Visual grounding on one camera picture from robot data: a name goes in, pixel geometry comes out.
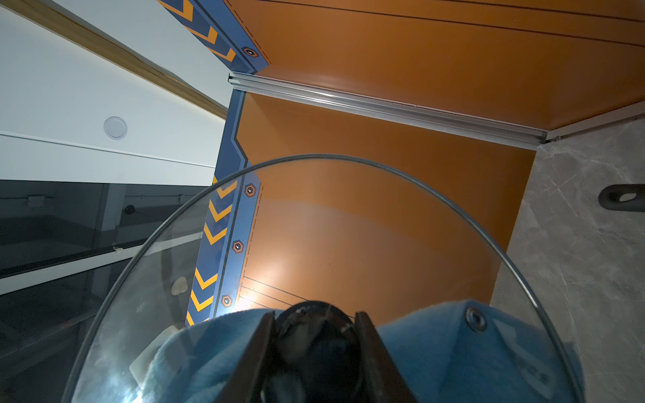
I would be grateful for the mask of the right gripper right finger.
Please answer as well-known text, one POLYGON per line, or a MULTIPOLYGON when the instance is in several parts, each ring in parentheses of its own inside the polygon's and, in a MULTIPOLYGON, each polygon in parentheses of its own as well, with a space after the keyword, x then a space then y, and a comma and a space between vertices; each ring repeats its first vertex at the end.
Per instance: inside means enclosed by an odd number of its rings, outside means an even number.
POLYGON ((354 327, 367 402, 417 402, 366 312, 356 313, 354 327))

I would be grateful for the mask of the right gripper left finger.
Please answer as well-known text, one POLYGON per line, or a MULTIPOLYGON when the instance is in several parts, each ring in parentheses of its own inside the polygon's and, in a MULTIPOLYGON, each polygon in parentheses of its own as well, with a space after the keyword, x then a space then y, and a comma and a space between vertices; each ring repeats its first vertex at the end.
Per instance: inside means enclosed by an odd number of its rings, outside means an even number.
POLYGON ((262 390, 274 356, 274 338, 275 312, 269 312, 260 319, 216 403, 262 402, 262 390))

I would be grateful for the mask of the light blue microfibre cloth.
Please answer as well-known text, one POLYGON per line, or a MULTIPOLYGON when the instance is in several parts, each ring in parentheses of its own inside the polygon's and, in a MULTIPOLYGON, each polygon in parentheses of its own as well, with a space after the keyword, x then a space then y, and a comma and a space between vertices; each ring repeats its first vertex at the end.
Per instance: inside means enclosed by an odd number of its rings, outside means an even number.
MULTIPOLYGON (((185 328, 156 352, 145 402, 215 402, 271 310, 185 328)), ((275 312, 262 402, 367 402, 355 317, 323 302, 275 312)), ((579 402, 579 369, 548 332, 474 301, 445 302, 375 326, 417 402, 579 402)))

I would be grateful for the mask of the glass lid of pan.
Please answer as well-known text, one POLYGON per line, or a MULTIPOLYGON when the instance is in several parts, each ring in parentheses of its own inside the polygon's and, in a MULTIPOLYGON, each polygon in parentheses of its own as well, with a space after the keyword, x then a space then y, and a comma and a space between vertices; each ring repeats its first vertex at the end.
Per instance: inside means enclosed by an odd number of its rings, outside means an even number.
POLYGON ((227 314, 323 302, 378 327, 462 301, 544 328, 571 349, 564 362, 584 392, 573 348, 517 266, 446 196, 348 156, 267 161, 202 191, 151 235, 102 304, 64 401, 145 402, 161 345, 227 314))

